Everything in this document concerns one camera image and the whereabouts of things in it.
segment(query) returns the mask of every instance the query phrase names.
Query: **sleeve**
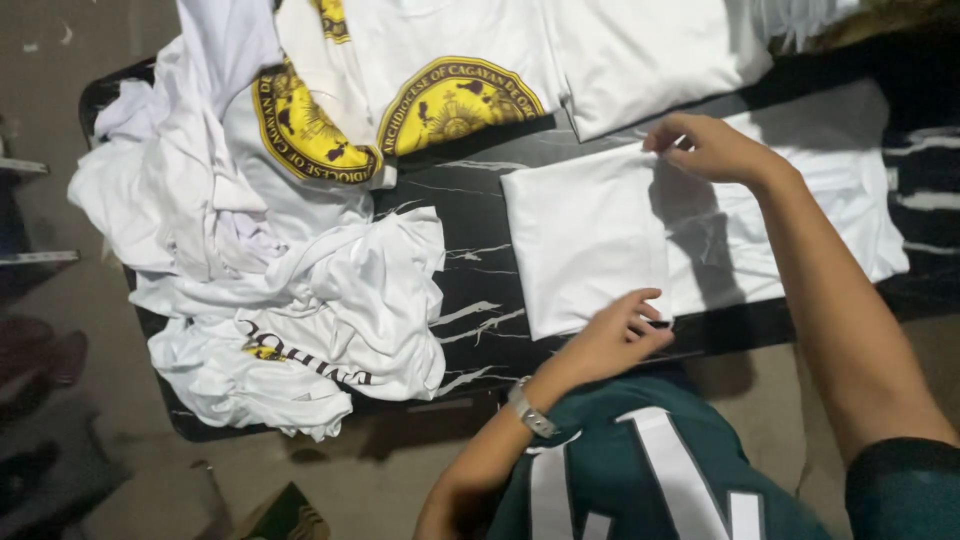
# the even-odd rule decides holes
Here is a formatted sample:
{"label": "sleeve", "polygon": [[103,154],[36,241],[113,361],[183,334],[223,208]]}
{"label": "sleeve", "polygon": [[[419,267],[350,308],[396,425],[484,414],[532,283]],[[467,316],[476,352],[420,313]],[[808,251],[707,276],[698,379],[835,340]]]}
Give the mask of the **sleeve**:
{"label": "sleeve", "polygon": [[847,473],[854,538],[949,538],[960,530],[960,449],[896,438],[867,447]]}

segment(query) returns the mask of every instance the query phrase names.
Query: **black marble table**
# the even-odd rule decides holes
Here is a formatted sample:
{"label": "black marble table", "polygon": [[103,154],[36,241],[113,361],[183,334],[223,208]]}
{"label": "black marble table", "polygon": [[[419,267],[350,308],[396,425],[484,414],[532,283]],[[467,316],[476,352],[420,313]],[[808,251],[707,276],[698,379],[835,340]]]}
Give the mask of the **black marble table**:
{"label": "black marble table", "polygon": [[[757,85],[730,95],[688,104],[714,116],[727,116],[796,99],[810,92],[875,79],[890,103],[884,133],[885,160],[898,171],[890,211],[907,241],[911,270],[877,288],[900,320],[960,311],[960,207],[918,209],[904,197],[931,191],[960,197],[960,148],[923,148],[924,133],[939,130],[960,140],[960,38],[954,35],[890,36],[818,57],[794,57]],[[118,81],[152,79],[144,61],[95,81],[81,98],[87,136],[93,119],[117,95]],[[446,376],[438,400],[501,389],[560,349],[567,337],[530,339],[520,280],[499,176],[608,150],[638,140],[654,119],[578,144],[564,113],[537,121],[490,128],[464,139],[405,157],[395,189],[374,193],[379,217],[392,210],[434,206],[444,223],[446,269],[434,275],[444,292],[441,320],[432,330],[444,345]],[[129,275],[133,285],[132,274]],[[144,335],[165,319],[137,309]],[[711,356],[792,341],[794,330],[783,299],[679,317],[676,341],[654,361]],[[212,428],[203,424],[158,377],[171,422],[191,441],[207,441],[262,431]],[[357,414],[422,402],[392,403],[353,393]]]}

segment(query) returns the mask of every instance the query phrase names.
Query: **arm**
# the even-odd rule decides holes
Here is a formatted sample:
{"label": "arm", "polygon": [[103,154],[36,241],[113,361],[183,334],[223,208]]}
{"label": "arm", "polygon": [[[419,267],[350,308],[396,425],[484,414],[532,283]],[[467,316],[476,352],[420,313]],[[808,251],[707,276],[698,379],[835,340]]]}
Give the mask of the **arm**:
{"label": "arm", "polygon": [[789,162],[722,120],[690,114],[665,118],[644,147],[756,196],[800,349],[847,464],[893,437],[960,444],[897,320]]}
{"label": "arm", "polygon": [[[574,387],[619,375],[670,343],[670,330],[656,330],[639,317],[660,318],[645,304],[659,295],[657,289],[642,289],[597,312],[524,385],[530,405],[546,413]],[[506,482],[532,438],[512,407],[501,408],[440,475],[420,511],[414,538],[458,537],[471,525],[466,521]]]}

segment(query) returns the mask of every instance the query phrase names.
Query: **concrete floor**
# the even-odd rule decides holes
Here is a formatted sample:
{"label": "concrete floor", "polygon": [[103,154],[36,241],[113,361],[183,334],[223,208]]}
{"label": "concrete floor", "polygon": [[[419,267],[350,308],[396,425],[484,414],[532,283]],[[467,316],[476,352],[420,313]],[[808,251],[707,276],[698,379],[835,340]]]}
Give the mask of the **concrete floor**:
{"label": "concrete floor", "polygon": [[[212,466],[234,517],[294,480],[337,538],[409,536],[443,467],[482,424],[482,409],[352,418],[321,445],[264,433],[208,444],[182,440],[167,420],[127,287],[102,262],[102,238],[69,206],[66,186],[86,151],[77,102],[91,80],[152,55],[177,34],[172,0],[7,0],[0,6],[0,114],[12,156],[52,173],[17,193],[37,250],[80,249],[84,259],[14,310],[81,329],[90,338],[80,388],[99,404],[96,430],[132,479],[84,524],[91,538],[189,538],[210,519],[204,479]],[[960,316],[907,325],[938,399],[960,424]],[[790,345],[687,366],[734,425],[753,463],[798,493],[840,537],[843,466],[821,404]],[[438,426],[458,426],[455,430]]]}

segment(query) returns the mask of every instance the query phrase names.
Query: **person's right hand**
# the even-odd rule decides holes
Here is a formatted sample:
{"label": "person's right hand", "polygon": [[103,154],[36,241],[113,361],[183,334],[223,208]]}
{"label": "person's right hand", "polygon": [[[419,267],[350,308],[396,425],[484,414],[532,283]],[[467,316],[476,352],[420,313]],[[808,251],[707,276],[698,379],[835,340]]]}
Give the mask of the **person's right hand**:
{"label": "person's right hand", "polygon": [[753,188],[770,178],[799,174],[789,161],[727,122],[700,114],[668,114],[648,134],[643,149],[711,182],[738,182]]}

